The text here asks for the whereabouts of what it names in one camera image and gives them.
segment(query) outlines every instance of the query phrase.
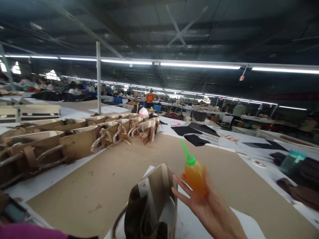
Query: green cap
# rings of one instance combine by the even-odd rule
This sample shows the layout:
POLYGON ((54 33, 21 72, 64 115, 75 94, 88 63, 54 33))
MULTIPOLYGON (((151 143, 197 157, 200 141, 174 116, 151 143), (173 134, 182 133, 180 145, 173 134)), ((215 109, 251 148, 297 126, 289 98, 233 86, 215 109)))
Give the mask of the green cap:
POLYGON ((180 139, 180 142, 182 143, 182 146, 184 148, 184 152, 185 152, 185 162, 187 163, 187 165, 192 166, 196 163, 196 159, 193 155, 190 155, 187 151, 187 148, 184 144, 184 142, 182 141, 182 139, 180 139))

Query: glue bottle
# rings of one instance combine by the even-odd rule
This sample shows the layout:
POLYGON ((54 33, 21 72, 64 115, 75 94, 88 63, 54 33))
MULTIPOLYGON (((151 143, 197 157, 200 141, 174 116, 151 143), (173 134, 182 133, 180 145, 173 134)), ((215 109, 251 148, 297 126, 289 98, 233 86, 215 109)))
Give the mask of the glue bottle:
POLYGON ((187 184, 191 187, 191 189, 202 196, 207 195, 207 189, 205 187, 205 171, 206 166, 201 164, 199 161, 195 159, 193 155, 190 155, 183 143, 180 140, 185 156, 185 176, 187 180, 187 184))

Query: orange shirt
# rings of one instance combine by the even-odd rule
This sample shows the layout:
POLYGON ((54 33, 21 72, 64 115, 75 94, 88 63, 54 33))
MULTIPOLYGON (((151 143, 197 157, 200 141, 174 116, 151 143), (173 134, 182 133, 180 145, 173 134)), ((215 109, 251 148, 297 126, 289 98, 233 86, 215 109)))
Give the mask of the orange shirt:
POLYGON ((153 103, 153 100, 156 99, 156 95, 153 93, 148 93, 146 95, 146 103, 153 103))

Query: ceiling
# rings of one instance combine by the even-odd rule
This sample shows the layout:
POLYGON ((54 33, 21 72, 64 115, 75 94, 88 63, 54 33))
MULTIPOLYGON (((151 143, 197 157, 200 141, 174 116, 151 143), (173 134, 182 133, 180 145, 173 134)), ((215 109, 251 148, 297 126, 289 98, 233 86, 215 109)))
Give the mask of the ceiling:
MULTIPOLYGON (((95 56, 99 39, 103 57, 319 65, 319 4, 313 2, 2 0, 0 41, 11 54, 26 53, 12 47, 18 46, 29 53, 95 56)), ((45 67, 52 60, 32 63, 45 67)), ((101 66, 102 77, 121 82, 228 95, 261 94, 267 87, 298 92, 305 81, 318 84, 316 75, 250 69, 240 82, 244 69, 101 66)), ((54 60, 54 67, 82 78, 96 72, 86 61, 54 60)))

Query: hand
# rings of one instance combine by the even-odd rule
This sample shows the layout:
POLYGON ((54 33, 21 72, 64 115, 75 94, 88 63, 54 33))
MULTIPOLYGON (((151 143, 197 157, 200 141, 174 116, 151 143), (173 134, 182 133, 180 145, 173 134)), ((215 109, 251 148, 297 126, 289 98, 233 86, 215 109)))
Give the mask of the hand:
MULTIPOLYGON (((187 183, 184 173, 180 177, 187 183)), ((214 239, 247 239, 237 216, 218 194, 207 172, 205 183, 208 195, 205 197, 192 191, 176 175, 173 178, 190 198, 172 188, 174 195, 192 210, 214 239)))

